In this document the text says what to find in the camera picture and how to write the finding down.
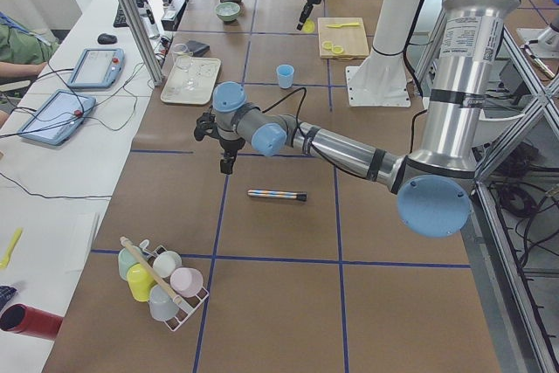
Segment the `steel muddler black tip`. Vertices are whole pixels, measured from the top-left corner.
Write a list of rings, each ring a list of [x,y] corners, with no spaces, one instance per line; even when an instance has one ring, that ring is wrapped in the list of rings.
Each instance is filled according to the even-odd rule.
[[[299,202],[307,201],[306,192],[280,191],[280,190],[248,190],[247,195],[249,197],[286,199],[286,200],[294,200]]]

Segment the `white cup rack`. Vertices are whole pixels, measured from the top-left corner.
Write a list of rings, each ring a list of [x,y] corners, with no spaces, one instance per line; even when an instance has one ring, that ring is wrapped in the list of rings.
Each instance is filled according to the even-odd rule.
[[[144,239],[140,243],[140,249],[141,249],[143,255],[147,257],[147,261],[152,266],[152,268],[153,268],[153,262],[154,262],[155,258],[160,253],[162,253],[164,251],[169,251],[163,245],[158,245],[155,248],[151,247],[150,244],[149,244],[148,239]],[[170,285],[169,279],[170,279],[170,277],[167,278],[167,279],[164,279],[164,280]],[[182,297],[182,295],[180,295],[180,294],[178,294],[178,295],[182,298],[182,301],[180,302],[180,305],[178,306],[179,310],[178,310],[177,315],[174,318],[171,318],[169,321],[161,321],[171,331],[178,330],[203,305],[203,303],[209,297],[209,293],[204,287],[202,288],[202,290],[197,295],[195,295],[193,297],[185,298],[185,297]]]

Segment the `grey cup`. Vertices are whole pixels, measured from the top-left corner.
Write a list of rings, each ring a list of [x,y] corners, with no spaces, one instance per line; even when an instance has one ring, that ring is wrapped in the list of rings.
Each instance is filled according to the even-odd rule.
[[[150,289],[148,305],[150,314],[156,321],[169,321],[177,315],[179,310],[179,307],[159,285]]]

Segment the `cream bear tray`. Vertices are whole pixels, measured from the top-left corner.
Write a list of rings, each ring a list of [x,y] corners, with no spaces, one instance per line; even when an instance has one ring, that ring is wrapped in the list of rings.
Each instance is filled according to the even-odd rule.
[[[182,59],[173,65],[160,99],[167,104],[202,106],[212,96],[221,60]]]

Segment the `wooden cutting board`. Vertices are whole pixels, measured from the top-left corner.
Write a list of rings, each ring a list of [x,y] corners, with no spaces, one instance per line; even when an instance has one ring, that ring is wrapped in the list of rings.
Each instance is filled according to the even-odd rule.
[[[340,24],[346,22],[359,22],[360,27],[348,27],[341,29],[327,28],[327,24]],[[322,59],[366,59],[370,48],[361,17],[319,17],[318,18],[319,55]],[[325,50],[322,42],[329,40],[333,45],[340,45],[344,49],[343,54],[333,54],[331,50]]]

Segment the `yellow plastic knife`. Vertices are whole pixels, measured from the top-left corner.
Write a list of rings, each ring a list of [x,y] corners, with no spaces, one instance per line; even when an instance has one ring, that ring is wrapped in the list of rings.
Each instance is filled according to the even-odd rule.
[[[348,28],[348,27],[360,27],[361,24],[359,22],[346,22],[340,24],[327,24],[326,27],[330,29],[341,29],[341,28]]]

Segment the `clear wine glass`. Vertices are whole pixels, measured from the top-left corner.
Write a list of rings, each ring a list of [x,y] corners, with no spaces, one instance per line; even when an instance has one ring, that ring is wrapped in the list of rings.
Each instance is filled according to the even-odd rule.
[[[183,87],[193,90],[196,87],[196,81],[191,77],[190,68],[193,66],[193,55],[189,52],[186,44],[176,44],[172,48],[172,56],[175,66],[183,74]]]

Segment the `green bowl of ice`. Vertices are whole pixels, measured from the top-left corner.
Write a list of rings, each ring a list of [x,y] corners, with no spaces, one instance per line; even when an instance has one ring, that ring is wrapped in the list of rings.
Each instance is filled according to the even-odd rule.
[[[238,19],[241,13],[239,3],[223,2],[215,7],[216,16],[224,23],[231,23]]]

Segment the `teach pendant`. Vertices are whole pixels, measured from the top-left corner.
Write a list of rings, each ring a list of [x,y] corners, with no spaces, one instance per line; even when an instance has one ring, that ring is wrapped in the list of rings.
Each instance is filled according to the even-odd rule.
[[[65,142],[97,104],[93,96],[57,90],[17,131],[17,135],[50,146]]]
[[[121,48],[85,49],[66,84],[81,90],[109,88],[120,77],[124,58]]]

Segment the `black computer mouse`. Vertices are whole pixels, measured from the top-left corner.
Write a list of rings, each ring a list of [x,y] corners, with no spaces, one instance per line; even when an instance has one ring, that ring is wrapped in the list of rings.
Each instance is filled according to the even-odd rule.
[[[101,33],[97,37],[97,43],[99,45],[114,45],[118,42],[118,38],[113,34]]]

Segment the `wooden rod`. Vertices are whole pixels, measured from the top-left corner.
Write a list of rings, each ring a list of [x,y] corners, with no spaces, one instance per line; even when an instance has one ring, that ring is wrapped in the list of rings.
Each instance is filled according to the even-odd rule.
[[[135,249],[135,246],[130,239],[122,236],[120,237],[121,245],[126,248],[130,254],[136,259],[136,261],[147,271],[147,273],[156,281],[156,283],[165,291],[165,293],[171,298],[171,300],[180,305],[182,298],[170,287],[170,285],[161,278],[157,272],[152,268],[152,266],[145,260],[141,253]]]

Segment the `near teach pendant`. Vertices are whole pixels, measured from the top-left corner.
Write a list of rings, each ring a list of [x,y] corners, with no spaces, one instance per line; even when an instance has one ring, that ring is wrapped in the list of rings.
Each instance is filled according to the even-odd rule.
[[[65,142],[97,104],[93,96],[57,90],[17,131],[17,135],[50,146]]]

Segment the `red cylinder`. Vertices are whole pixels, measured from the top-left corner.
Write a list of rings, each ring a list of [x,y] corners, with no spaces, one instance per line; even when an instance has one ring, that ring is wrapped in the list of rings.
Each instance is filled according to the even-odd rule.
[[[54,341],[64,318],[24,304],[14,304],[1,314],[4,332]]]

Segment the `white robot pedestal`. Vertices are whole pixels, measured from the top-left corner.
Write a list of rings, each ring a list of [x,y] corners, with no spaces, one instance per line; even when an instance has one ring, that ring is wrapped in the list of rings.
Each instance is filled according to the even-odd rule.
[[[383,0],[370,55],[346,68],[351,107],[409,107],[404,50],[420,0]]]

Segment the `aluminium frame post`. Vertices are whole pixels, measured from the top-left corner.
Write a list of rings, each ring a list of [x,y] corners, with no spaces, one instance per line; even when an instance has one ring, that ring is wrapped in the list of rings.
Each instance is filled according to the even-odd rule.
[[[132,36],[141,54],[143,63],[148,68],[149,75],[154,85],[160,86],[164,80],[162,69],[152,49],[151,42],[149,41],[147,32],[144,28],[135,0],[118,0],[118,2],[124,11],[129,29],[132,32]]]

